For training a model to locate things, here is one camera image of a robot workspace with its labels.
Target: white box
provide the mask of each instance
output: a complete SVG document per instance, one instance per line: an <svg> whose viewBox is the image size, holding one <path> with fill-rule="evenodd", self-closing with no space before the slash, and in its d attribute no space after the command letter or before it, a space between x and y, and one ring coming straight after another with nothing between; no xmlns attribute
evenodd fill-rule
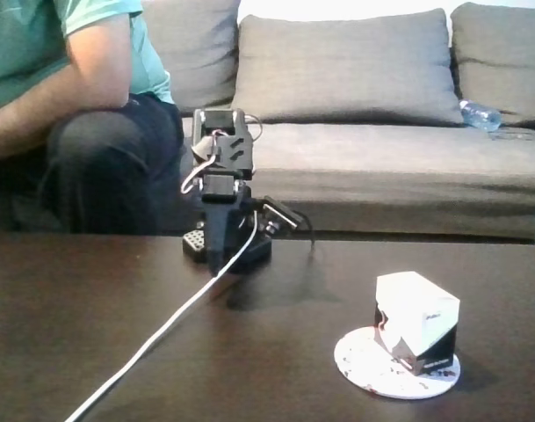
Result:
<svg viewBox="0 0 535 422"><path fill-rule="evenodd" d="M375 341L414 375L452 365L460 300L416 272L377 279Z"/></svg>

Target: black cable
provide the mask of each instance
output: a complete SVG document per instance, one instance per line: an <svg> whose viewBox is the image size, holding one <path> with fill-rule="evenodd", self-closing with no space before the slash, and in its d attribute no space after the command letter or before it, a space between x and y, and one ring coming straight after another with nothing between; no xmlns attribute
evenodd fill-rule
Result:
<svg viewBox="0 0 535 422"><path fill-rule="evenodd" d="M304 223L307 225L308 232L310 233L310 242L311 242L312 246L314 247L314 243L316 241L314 225L312 225L312 222L310 221L310 219L308 218L308 216L306 214L301 213L300 211L296 211L296 210L293 210L293 212L295 214L301 216L304 219Z"/></svg>

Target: sofa cushion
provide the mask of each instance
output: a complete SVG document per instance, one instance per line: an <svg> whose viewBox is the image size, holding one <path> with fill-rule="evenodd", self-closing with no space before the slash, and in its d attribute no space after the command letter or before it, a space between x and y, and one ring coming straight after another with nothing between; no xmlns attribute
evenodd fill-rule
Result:
<svg viewBox="0 0 535 422"><path fill-rule="evenodd" d="M229 105L237 71L240 0L145 0L144 18L155 50L171 73L184 114Z"/></svg>
<svg viewBox="0 0 535 422"><path fill-rule="evenodd" d="M265 121L462 121L443 10L360 21L246 17L233 107Z"/></svg>
<svg viewBox="0 0 535 422"><path fill-rule="evenodd" d="M535 127L535 9L463 4L452 29L460 95Z"/></svg>
<svg viewBox="0 0 535 422"><path fill-rule="evenodd" d="M254 197L318 230L535 239L535 131L266 124Z"/></svg>

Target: white wall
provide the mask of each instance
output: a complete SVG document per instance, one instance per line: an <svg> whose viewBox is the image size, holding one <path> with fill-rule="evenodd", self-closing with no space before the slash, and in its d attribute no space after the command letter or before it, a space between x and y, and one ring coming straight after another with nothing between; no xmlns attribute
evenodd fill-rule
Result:
<svg viewBox="0 0 535 422"><path fill-rule="evenodd" d="M447 16L467 0L242 0L238 18L249 14L285 20L349 20L401 15L443 8ZM535 0L474 0L535 8Z"/></svg>

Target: white cable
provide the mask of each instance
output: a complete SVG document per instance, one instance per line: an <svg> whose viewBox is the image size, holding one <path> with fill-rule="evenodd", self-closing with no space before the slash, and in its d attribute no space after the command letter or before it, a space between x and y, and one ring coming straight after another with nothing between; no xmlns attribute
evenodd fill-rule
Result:
<svg viewBox="0 0 535 422"><path fill-rule="evenodd" d="M246 114L245 117L249 117L251 120L255 121L259 125L259 135L253 138L253 142L255 142L259 138L261 138L261 135L264 134L264 124L257 116L254 116L253 114Z"/></svg>
<svg viewBox="0 0 535 422"><path fill-rule="evenodd" d="M212 165L214 163L214 160L216 160L216 156L211 156L207 161L204 163L201 163L199 166L195 167L191 173L189 173L189 176L184 180L184 182L181 184L181 193L183 195L186 195L191 191L193 188L193 185L187 186L190 182L193 181L195 176L197 176L199 173L201 173L206 167L209 165Z"/></svg>
<svg viewBox="0 0 535 422"><path fill-rule="evenodd" d="M212 133L212 137L213 137L213 149L216 148L216 138L218 138L219 135L222 135L222 136L228 136L228 134L226 132L224 132L223 130L221 129L215 129ZM201 165L199 165L198 167L195 167L193 169L193 171L191 173L189 173L189 176L187 176L187 178L185 178L185 180L183 181L183 183L181 184L181 193L183 195L186 195L187 193L189 193L191 191L191 189L193 188L193 185L190 185L190 186L187 186L190 182L193 181L193 179L195 178L195 176L197 176L200 172L202 172L206 167L208 167L209 165L213 165L214 164L214 161L216 160L216 154L214 153L213 151L213 154L211 155L211 157L205 161L204 163L202 163Z"/></svg>
<svg viewBox="0 0 535 422"><path fill-rule="evenodd" d="M154 343L175 323L180 316L183 315L183 313L188 310L193 303L195 303L198 299L200 299L225 273L228 271L228 269L234 264L235 261L238 260L239 257L243 254L243 252L248 249L248 246L253 241L254 237L257 233L257 211L254 211L253 213L254 218L254 227L251 231L251 235L249 235L249 239L247 242L242 246L242 248L228 261L228 263L222 267L222 269L218 272L218 274L211 278L210 281L208 281L205 286L203 286L191 299L189 299L181 308L179 308L175 314L171 316L171 318L166 321L162 327L156 331L152 337L150 337L148 340L146 340L146 343L142 345L142 347L136 352L136 354L131 358L129 362L115 375L113 375L109 380L107 380L99 389L93 393L90 398L88 398L83 404L72 413L65 422L76 422L82 415L110 388L112 387L118 380L120 380L135 364L138 362L138 360L143 356L143 354L154 345Z"/></svg>

